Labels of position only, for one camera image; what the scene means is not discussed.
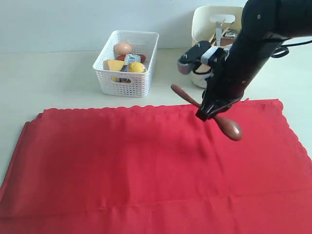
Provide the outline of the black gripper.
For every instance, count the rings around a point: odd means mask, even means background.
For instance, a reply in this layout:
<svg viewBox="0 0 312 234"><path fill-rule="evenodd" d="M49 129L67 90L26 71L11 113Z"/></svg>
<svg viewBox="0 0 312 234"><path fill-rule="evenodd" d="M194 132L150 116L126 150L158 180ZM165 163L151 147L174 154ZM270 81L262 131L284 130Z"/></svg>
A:
<svg viewBox="0 0 312 234"><path fill-rule="evenodd" d="M196 117L207 121L239 102L247 86L282 42L279 37L253 39L240 31L221 70L215 73L212 87L206 91Z"/></svg>

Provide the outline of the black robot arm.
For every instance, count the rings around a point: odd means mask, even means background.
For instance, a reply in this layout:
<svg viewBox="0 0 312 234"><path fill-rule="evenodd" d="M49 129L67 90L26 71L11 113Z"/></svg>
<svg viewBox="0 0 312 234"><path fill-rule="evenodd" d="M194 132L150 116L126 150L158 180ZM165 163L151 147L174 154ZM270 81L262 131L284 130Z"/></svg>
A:
<svg viewBox="0 0 312 234"><path fill-rule="evenodd" d="M226 111L244 95L245 89L283 42L312 34L310 0L249 0L242 11L241 29L228 54L214 61L212 47L203 63L213 77L196 116L205 121Z"/></svg>

